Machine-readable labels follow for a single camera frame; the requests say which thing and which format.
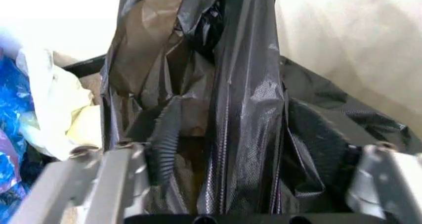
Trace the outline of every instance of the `black trash bag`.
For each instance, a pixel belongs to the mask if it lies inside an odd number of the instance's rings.
[[[403,124],[280,57],[274,0],[132,0],[102,69],[113,149],[144,111],[182,98],[170,188],[148,213],[349,212],[362,146],[422,150]]]

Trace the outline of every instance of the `screw hole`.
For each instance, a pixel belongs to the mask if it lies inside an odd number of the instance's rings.
[[[217,224],[217,221],[212,217],[203,216],[203,217],[197,217],[193,221],[193,224]]]
[[[312,224],[312,223],[306,217],[296,216],[290,219],[289,224]]]

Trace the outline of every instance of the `blue plastic bag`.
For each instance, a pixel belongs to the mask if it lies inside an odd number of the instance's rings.
[[[0,223],[8,222],[28,192],[19,175],[27,147],[19,117],[33,110],[29,79],[0,52]]]
[[[34,110],[29,79],[16,68],[12,59],[0,55],[0,129],[12,142],[22,162],[26,144],[19,134],[19,116]]]

